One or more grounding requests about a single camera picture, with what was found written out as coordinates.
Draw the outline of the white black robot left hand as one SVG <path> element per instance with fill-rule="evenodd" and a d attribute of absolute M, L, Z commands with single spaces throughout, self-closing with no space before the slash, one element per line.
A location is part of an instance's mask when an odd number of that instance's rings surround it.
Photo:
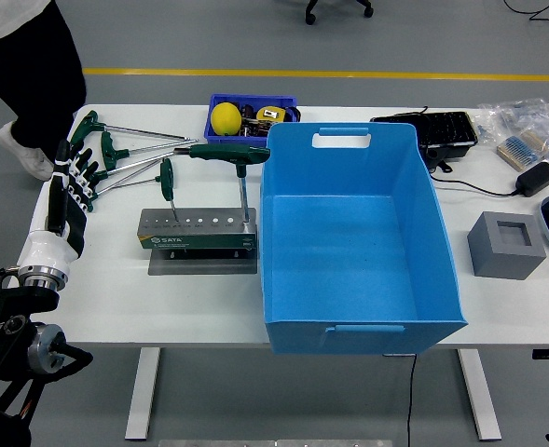
<path fill-rule="evenodd" d="M 92 150 L 83 142 L 63 140 L 49 181 L 43 183 L 35 203 L 29 233 L 19 260 L 20 270 L 61 271 L 84 250 L 84 233 L 91 202 L 95 197 L 98 168 Z"/>

